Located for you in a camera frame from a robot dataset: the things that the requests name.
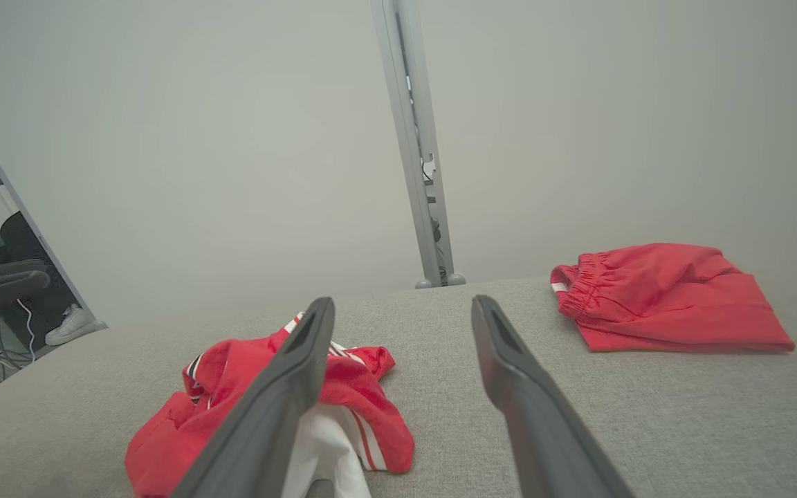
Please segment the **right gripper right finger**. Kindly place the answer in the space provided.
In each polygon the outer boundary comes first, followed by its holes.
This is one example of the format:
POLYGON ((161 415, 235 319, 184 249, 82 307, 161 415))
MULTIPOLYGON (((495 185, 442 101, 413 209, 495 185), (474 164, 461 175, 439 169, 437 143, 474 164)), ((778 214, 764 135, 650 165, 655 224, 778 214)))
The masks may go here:
POLYGON ((493 297, 472 299, 485 394, 503 413, 523 497, 632 497, 557 382, 493 297))

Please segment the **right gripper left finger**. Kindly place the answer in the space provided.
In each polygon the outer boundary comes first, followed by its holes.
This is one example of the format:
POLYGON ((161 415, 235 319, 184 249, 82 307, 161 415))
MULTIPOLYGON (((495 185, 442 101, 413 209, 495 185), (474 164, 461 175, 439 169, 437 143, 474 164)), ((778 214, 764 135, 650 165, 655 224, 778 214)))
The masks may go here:
POLYGON ((174 497, 279 497, 300 417, 317 403, 334 331, 331 297, 310 305, 174 489, 174 497))

